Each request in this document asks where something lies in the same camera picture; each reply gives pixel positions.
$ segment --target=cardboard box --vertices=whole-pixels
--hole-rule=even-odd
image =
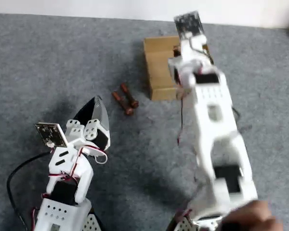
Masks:
[[[170,76],[168,58],[173,57],[173,47],[178,45],[178,36],[144,39],[151,100],[176,99],[177,87]]]

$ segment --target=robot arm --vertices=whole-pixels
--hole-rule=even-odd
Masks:
[[[86,199],[93,169],[85,155],[93,156],[99,164],[107,161],[105,150],[110,146],[110,133],[105,106],[99,96],[94,97],[68,120],[65,133],[59,124],[38,123],[36,127],[44,143],[54,148],[54,152],[34,231],[86,230],[84,223],[96,217],[89,214],[91,203]],[[92,226],[101,230],[97,220]]]
[[[181,55],[169,59],[173,79],[188,90],[184,105],[194,111],[197,165],[206,180],[188,203],[181,220],[215,230],[223,216],[257,198],[246,147],[233,115],[226,77],[205,49],[207,39],[197,12],[175,17]],[[216,141],[227,144],[230,163],[214,166],[211,151]],[[179,223],[176,231],[181,230]]]

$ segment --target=screw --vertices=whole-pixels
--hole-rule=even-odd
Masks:
[[[118,95],[117,92],[113,92],[112,93],[113,97],[117,100],[117,102],[121,105],[121,107],[124,109],[125,114],[127,114],[128,116],[132,115],[133,109],[130,108],[128,105],[126,105],[126,103],[123,101],[123,99]]]
[[[126,97],[130,101],[132,108],[137,108],[139,106],[139,102],[133,98],[125,83],[121,84],[121,89],[126,94]]]

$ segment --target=black wire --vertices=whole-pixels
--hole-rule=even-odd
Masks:
[[[241,118],[241,114],[234,107],[232,107],[232,111],[236,114],[236,123],[237,123]]]
[[[13,207],[13,209],[14,209],[15,214],[20,218],[20,220],[21,220],[21,222],[22,222],[22,224],[23,224],[23,226],[24,226],[24,228],[25,228],[26,231],[29,231],[28,226],[27,226],[27,224],[26,224],[26,222],[25,222],[25,219],[24,219],[23,215],[20,213],[19,209],[17,208],[17,206],[16,206],[16,204],[15,204],[15,201],[14,201],[14,199],[13,199],[13,196],[12,196],[12,192],[11,192],[11,180],[12,180],[13,176],[15,175],[15,173],[18,172],[18,170],[20,170],[23,166],[25,166],[25,165],[29,164],[30,162],[32,162],[32,161],[34,161],[34,160],[36,160],[36,159],[39,159],[39,158],[41,158],[41,157],[43,157],[43,156],[47,156],[47,155],[49,155],[50,153],[51,153],[51,152],[41,153],[41,154],[39,154],[39,155],[37,155],[37,156],[34,156],[34,157],[26,160],[25,162],[23,162],[21,165],[19,165],[17,168],[14,169],[14,171],[9,175],[9,177],[8,177],[8,179],[7,179],[7,181],[6,181],[6,189],[7,189],[7,191],[8,191],[8,196],[9,196],[11,205],[12,205],[12,207]]]

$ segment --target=perforated metal bracket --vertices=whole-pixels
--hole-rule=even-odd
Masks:
[[[44,198],[34,231],[50,231],[58,226],[59,231],[81,230],[90,209],[91,203],[88,199],[72,206]]]
[[[177,226],[175,227],[174,231],[197,231],[197,226],[192,225],[187,218],[183,218]]]
[[[94,214],[89,214],[82,228],[83,231],[102,231]]]

